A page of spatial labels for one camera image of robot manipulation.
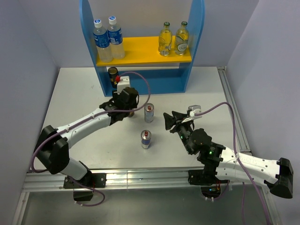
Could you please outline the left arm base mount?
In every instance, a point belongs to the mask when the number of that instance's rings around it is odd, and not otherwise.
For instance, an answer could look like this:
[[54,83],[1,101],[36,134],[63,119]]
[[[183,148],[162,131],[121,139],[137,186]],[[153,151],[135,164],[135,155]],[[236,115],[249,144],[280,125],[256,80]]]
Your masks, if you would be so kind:
[[[93,207],[102,204],[105,201],[105,194],[98,188],[105,188],[106,173],[90,173],[88,172],[81,180],[75,180],[66,176],[63,184],[64,189],[73,190],[73,199],[76,204],[82,207]],[[87,204],[91,201],[94,194],[102,196],[102,200],[98,203]]]

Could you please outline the black yellow can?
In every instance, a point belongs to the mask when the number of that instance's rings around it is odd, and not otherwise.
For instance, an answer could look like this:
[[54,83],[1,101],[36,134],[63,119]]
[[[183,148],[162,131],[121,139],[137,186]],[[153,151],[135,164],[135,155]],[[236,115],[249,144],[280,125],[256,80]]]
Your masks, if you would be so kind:
[[117,68],[116,67],[110,67],[110,68],[108,68],[107,72],[108,72],[112,87],[114,89],[117,89],[116,78],[119,75],[119,72],[118,72]]
[[131,118],[131,117],[134,116],[134,114],[135,114],[135,112],[130,112],[129,115],[128,115],[128,117]]

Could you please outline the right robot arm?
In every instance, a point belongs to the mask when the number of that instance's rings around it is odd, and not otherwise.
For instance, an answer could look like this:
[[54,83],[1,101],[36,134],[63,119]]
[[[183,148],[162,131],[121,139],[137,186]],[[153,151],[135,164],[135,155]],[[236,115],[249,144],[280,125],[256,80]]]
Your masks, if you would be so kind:
[[203,169],[188,171],[191,185],[212,186],[227,181],[253,181],[261,187],[268,187],[278,197],[293,197],[293,167],[290,160],[267,160],[253,157],[215,143],[202,128],[195,129],[190,114],[173,111],[164,113],[165,128],[177,133],[189,155],[196,155]]

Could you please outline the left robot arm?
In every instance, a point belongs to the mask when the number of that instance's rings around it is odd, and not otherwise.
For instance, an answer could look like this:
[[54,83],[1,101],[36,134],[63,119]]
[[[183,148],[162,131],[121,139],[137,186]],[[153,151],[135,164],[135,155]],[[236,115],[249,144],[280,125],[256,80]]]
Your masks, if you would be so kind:
[[69,150],[95,131],[128,117],[138,102],[138,91],[125,87],[120,93],[114,91],[109,101],[73,123],[58,128],[46,126],[38,138],[34,156],[51,174],[62,173],[72,177],[80,187],[91,187],[94,181],[90,169],[81,161],[72,159]]

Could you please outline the green-capped glass bottle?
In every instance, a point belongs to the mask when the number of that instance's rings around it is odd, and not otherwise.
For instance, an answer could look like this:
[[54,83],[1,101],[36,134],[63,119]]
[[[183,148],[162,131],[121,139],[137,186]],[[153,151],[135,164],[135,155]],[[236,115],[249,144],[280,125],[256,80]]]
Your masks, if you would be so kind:
[[170,51],[171,51],[171,47],[172,47],[172,32],[170,30],[170,23],[169,22],[164,22],[164,27],[161,30],[160,34],[159,34],[159,39],[158,39],[158,51],[159,54],[162,56],[168,56]]
[[189,31],[187,25],[186,21],[182,21],[181,27],[176,32],[174,51],[177,55],[184,55],[188,47]]

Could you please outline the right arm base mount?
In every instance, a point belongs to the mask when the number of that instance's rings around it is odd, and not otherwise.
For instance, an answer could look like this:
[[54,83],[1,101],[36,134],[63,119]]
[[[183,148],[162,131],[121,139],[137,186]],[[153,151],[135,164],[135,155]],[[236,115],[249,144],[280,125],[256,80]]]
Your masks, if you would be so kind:
[[214,175],[204,174],[203,169],[188,170],[188,183],[199,186],[205,201],[215,202],[229,191],[229,180],[220,180]]

